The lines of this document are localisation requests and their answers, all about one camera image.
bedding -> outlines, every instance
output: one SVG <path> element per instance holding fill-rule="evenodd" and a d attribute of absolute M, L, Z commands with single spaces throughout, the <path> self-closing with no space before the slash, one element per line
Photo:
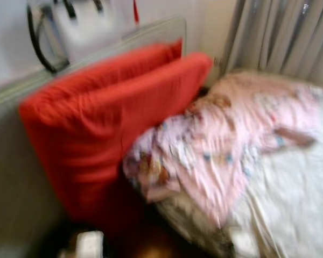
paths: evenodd
<path fill-rule="evenodd" d="M 208 96 L 191 105 L 188 115 L 169 118 L 149 130 L 144 148 L 139 146 L 145 135 L 141 136 L 127 158 L 139 163 L 141 154 L 151 155 L 151 160 L 162 157 L 161 163 L 173 177 L 177 175 L 183 189 L 158 202 L 157 209 L 186 239 L 218 257 L 231 257 L 233 245 L 236 255 L 242 257 L 316 257 L 316 252 L 323 253 L 323 239 L 309 244 L 310 237 L 323 230 L 317 227 L 310 233 L 312 226 L 304 225 L 318 221 L 316 207 L 323 210 L 323 192 L 317 193 L 323 175 L 316 179 L 320 173 L 307 171 L 304 161 L 313 154 L 308 150 L 323 148 L 323 131 L 319 133 L 317 121 L 321 95 L 319 88 L 306 83 L 254 73 L 228 75 Z M 231 135 L 235 128 L 237 133 Z M 227 138 L 218 140 L 218 136 Z M 314 138 L 318 142 L 309 147 Z M 216 153 L 226 154 L 227 148 L 231 159 L 216 157 Z M 262 165 L 259 151 L 264 153 Z M 289 156 L 287 163 L 281 163 L 281 171 L 265 164 L 284 152 Z M 306 153 L 306 158 L 292 158 L 292 152 Z M 212 166 L 199 166 L 199 160 L 210 160 Z M 236 169 L 227 168 L 232 164 Z M 299 167 L 287 169 L 286 164 Z M 134 177 L 127 169 L 125 172 Z M 185 179 L 191 180 L 192 174 L 196 177 L 189 184 Z M 239 180 L 243 183 L 237 189 Z M 221 185 L 213 187 L 213 182 Z M 235 190 L 240 198 L 230 195 Z M 220 198 L 222 202 L 214 209 L 206 206 L 208 200 Z M 310 209 L 308 199 L 313 205 Z"/>
<path fill-rule="evenodd" d="M 235 257 L 323 257 L 323 99 L 318 125 L 314 144 L 256 160 L 222 229 L 184 190 L 157 202 L 157 210 L 185 239 L 216 257 L 232 257 L 232 245 Z"/>
<path fill-rule="evenodd" d="M 149 170 L 161 164 L 157 174 L 178 178 L 219 228 L 245 188 L 254 156 L 312 142 L 317 124 L 317 101 L 308 86 L 246 72 L 225 76 L 187 112 L 165 120 L 152 136 L 151 130 L 141 136 L 127 158 L 141 167 L 146 163 L 141 156 L 150 156 Z M 149 146 L 141 148 L 146 137 Z M 139 170 L 124 171 L 145 188 L 147 172 L 135 175 Z"/>
<path fill-rule="evenodd" d="M 180 59 L 181 42 L 157 44 L 56 79 L 19 113 L 69 215 L 115 236 L 142 209 L 120 173 L 135 138 L 191 102 L 212 65 Z"/>

bed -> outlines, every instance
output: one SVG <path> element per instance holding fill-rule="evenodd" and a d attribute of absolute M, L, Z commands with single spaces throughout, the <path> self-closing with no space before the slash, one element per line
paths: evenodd
<path fill-rule="evenodd" d="M 319 107 L 316 142 L 263 155 L 221 229 L 185 190 L 156 209 L 214 257 L 323 257 L 323 98 Z"/>

red pillow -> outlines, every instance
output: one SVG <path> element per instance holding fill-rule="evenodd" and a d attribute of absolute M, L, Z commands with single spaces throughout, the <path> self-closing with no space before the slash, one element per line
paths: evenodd
<path fill-rule="evenodd" d="M 113 235 L 138 214 L 136 196 L 118 172 L 122 156 L 147 128 L 182 112 L 211 67 L 203 54 L 170 63 L 180 54 L 174 49 L 157 45 L 95 64 L 20 105 L 32 145 L 73 219 Z"/>

wall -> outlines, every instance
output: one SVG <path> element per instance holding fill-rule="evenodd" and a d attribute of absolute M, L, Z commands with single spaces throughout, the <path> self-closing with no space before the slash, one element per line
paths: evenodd
<path fill-rule="evenodd" d="M 63 215 L 19 119 L 27 94 L 0 103 L 0 258 L 26 257 Z"/>
<path fill-rule="evenodd" d="M 210 87 L 220 73 L 220 64 L 225 58 L 226 43 L 230 37 L 234 14 L 238 0 L 215 1 L 203 0 L 205 6 L 201 50 L 216 58 L 217 65 L 213 67 L 206 86 Z"/>
<path fill-rule="evenodd" d="M 0 86 L 41 68 L 27 29 L 26 0 L 0 0 Z"/>
<path fill-rule="evenodd" d="M 187 19 L 188 51 L 202 50 L 220 59 L 236 1 L 137 0 L 137 4 L 142 24 L 182 14 Z M 0 87 L 41 69 L 27 29 L 26 0 L 0 0 Z M 215 68 L 211 81 L 217 72 Z"/>

floor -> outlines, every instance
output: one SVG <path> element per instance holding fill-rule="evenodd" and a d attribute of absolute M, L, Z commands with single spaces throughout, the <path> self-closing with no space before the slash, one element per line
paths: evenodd
<path fill-rule="evenodd" d="M 189 244 L 160 220 L 136 225 L 122 236 L 115 247 L 115 257 L 122 258 L 208 258 L 203 251 Z"/>
<path fill-rule="evenodd" d="M 38 250 L 28 258 L 57 258 L 61 249 L 75 246 L 76 233 L 88 230 L 93 229 L 65 219 L 51 229 Z M 210 258 L 180 237 L 153 209 L 146 212 L 140 223 L 127 228 L 111 242 L 109 250 L 108 258 Z"/>

